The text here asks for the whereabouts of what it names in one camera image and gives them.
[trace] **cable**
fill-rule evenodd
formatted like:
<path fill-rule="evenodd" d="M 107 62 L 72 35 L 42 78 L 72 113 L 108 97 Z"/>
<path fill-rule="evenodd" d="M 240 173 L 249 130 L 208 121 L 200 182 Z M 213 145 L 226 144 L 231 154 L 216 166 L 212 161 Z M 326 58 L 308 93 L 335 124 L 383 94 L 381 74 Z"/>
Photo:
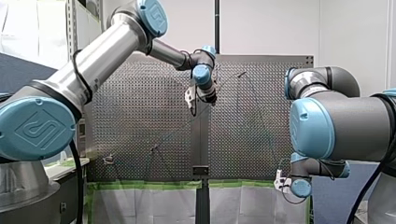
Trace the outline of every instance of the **cable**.
<path fill-rule="evenodd" d="M 79 155 L 74 140 L 70 142 L 69 146 L 73 154 L 73 159 L 76 164 L 76 172 L 77 172 L 78 210 L 77 210 L 76 224 L 82 224 L 82 215 L 84 212 L 84 179 L 82 177 L 81 162 L 79 161 Z"/>
<path fill-rule="evenodd" d="M 281 170 L 283 161 L 290 161 L 290 158 L 282 158 L 279 164 L 277 165 L 278 170 Z"/>
<path fill-rule="evenodd" d="M 396 115 L 396 105 L 393 102 L 393 100 L 390 99 L 389 96 L 386 94 L 375 94 L 373 95 L 374 97 L 378 97 L 387 103 L 392 107 L 393 111 L 393 116 Z M 358 211 L 359 205 L 361 204 L 361 200 L 363 200 L 364 195 L 366 194 L 367 190 L 373 185 L 375 182 L 376 178 L 379 176 L 379 174 L 382 172 L 384 167 L 391 161 L 393 161 L 394 157 L 392 156 L 393 152 L 396 149 L 396 133 L 392 136 L 391 142 L 389 144 L 389 147 L 387 149 L 387 152 L 385 153 L 384 157 L 381 159 L 381 162 L 378 164 L 376 167 L 375 171 L 373 174 L 370 176 L 370 178 L 367 180 L 366 184 L 364 187 L 361 189 L 361 192 L 358 195 L 358 198 L 356 199 L 355 203 L 353 204 L 348 219 L 346 221 L 346 224 L 351 224 L 353 222 L 353 219 L 355 217 L 356 212 Z"/>
<path fill-rule="evenodd" d="M 322 166 L 327 170 L 327 172 L 329 172 L 329 174 L 330 174 L 330 180 L 334 181 L 334 180 L 335 180 L 335 176 L 334 176 L 334 174 L 332 173 L 332 171 L 329 169 L 329 167 L 327 167 L 326 163 L 323 162 L 322 160 L 317 160 L 317 162 L 318 162 L 320 165 L 322 165 Z"/>
<path fill-rule="evenodd" d="M 219 91 L 218 91 L 218 93 L 221 91 L 222 87 L 223 87 L 232 77 L 237 77 L 237 76 L 239 76 L 239 75 L 240 75 L 240 73 L 234 74 L 234 76 L 228 77 L 228 78 L 227 78 L 223 83 L 221 83 L 221 85 L 219 86 Z M 161 146 L 163 143 L 165 143 L 167 140 L 169 140 L 175 133 L 177 133 L 177 132 L 179 132 L 180 130 L 182 130 L 183 128 L 185 128 L 188 124 L 190 124 L 190 123 L 192 123 L 193 121 L 195 121 L 196 119 L 198 119 L 198 118 L 201 116 L 201 114 L 203 114 L 209 107 L 210 107 L 210 105 L 207 105 L 207 106 L 204 107 L 198 114 L 196 114 L 196 117 L 194 117 L 193 119 L 188 120 L 186 123 L 184 123 L 183 125 L 181 125 L 181 126 L 178 127 L 177 129 L 175 129 L 175 130 L 173 130 L 172 132 L 166 134 L 166 135 L 163 137 L 163 140 L 162 140 L 159 144 L 156 144 L 156 145 L 150 150 L 150 152 L 149 152 L 149 154 L 148 154 L 148 157 L 147 157 L 147 160 L 149 160 L 149 163 L 146 164 L 145 175 L 147 175 L 147 174 L 149 173 L 149 167 L 150 167 L 151 162 L 152 162 L 152 157 L 151 157 L 151 156 L 154 155 L 154 151 L 157 151 L 157 152 L 161 153 L 160 150 L 159 150 L 159 148 L 160 148 L 160 146 Z M 165 169 L 168 170 L 167 165 L 166 165 L 166 162 L 165 162 L 165 160 L 164 160 L 162 154 L 160 155 L 160 159 L 161 159 L 162 163 L 164 163 Z"/>
<path fill-rule="evenodd" d="M 292 201 L 290 201 L 289 199 L 286 198 L 284 188 L 285 188 L 285 187 L 288 187 L 288 188 L 290 189 L 290 186 L 289 186 L 289 185 L 285 185 L 286 180 L 289 179 L 289 178 L 290 178 L 290 174 L 288 174 L 288 176 L 286 177 L 285 181 L 284 181 L 283 184 L 282 184 L 282 190 L 281 190 L 281 191 L 282 191 L 283 198 L 286 200 L 286 202 L 291 203 L 291 204 L 300 204 L 300 203 L 305 202 L 306 198 L 302 199 L 301 201 L 299 201 L 299 202 L 297 202 L 297 203 L 292 202 Z"/>
<path fill-rule="evenodd" d="M 250 84 L 250 88 L 251 88 L 251 90 L 253 91 L 253 99 L 254 99 L 255 105 L 256 105 L 256 107 L 257 107 L 257 110 L 259 111 L 260 120 L 262 121 L 263 128 L 266 130 L 266 127 L 265 127 L 265 125 L 264 125 L 264 118 L 263 118 L 263 116 L 262 116 L 262 111 L 261 111 L 260 108 L 259 108 L 259 100 L 257 99 L 257 95 L 258 95 L 258 94 L 257 94 L 257 92 L 256 92 L 256 89 L 254 88 L 254 85 L 253 85 L 253 83 L 251 82 L 250 77 L 246 74 L 246 72 L 239 75 L 239 77 L 241 77 L 241 76 L 245 76 L 245 77 L 247 78 L 248 83 Z M 272 156 L 273 156 L 273 160 L 274 160 L 274 162 L 276 162 L 276 161 L 277 161 L 277 159 L 276 159 L 276 154 L 275 154 L 275 152 L 274 152 L 274 149 L 272 148 L 271 138 L 270 138 L 270 145 L 271 145 L 270 148 L 271 148 L 271 154 L 272 154 Z"/>
<path fill-rule="evenodd" d="M 74 69 L 76 76 L 79 78 L 79 80 L 82 82 L 82 84 L 84 84 L 85 89 L 88 91 L 87 102 L 85 103 L 85 104 L 88 104 L 92 101 L 93 92 L 92 92 L 90 85 L 85 80 L 84 76 L 78 71 L 76 58 L 80 52 L 81 52 L 81 49 L 78 49 L 78 50 L 76 50 L 76 52 L 74 52 L 73 57 L 72 57 L 72 63 L 73 63 L 73 69 Z"/>
<path fill-rule="evenodd" d="M 11 97 L 12 95 L 13 95 L 12 93 L 5 93 L 5 94 L 0 93 L 0 103 L 3 103 L 4 101 L 8 100 L 8 98 Z"/>

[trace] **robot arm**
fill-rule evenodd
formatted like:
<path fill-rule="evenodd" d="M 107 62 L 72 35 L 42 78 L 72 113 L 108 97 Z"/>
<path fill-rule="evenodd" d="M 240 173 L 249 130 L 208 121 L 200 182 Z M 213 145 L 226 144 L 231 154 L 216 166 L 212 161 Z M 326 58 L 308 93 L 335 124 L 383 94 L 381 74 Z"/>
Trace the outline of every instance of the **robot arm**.
<path fill-rule="evenodd" d="M 70 143 L 83 107 L 113 72 L 136 50 L 177 70 L 192 69 L 198 92 L 216 101 L 211 72 L 215 51 L 193 54 L 154 40 L 165 34 L 167 19 L 157 0 L 137 0 L 116 9 L 108 29 L 47 80 L 34 80 L 0 104 L 0 158 L 38 161 Z"/>
<path fill-rule="evenodd" d="M 338 67 L 290 69 L 291 191 L 311 193 L 310 175 L 348 177 L 344 160 L 381 161 L 394 134 L 394 107 L 375 95 L 359 97 L 355 78 Z"/>

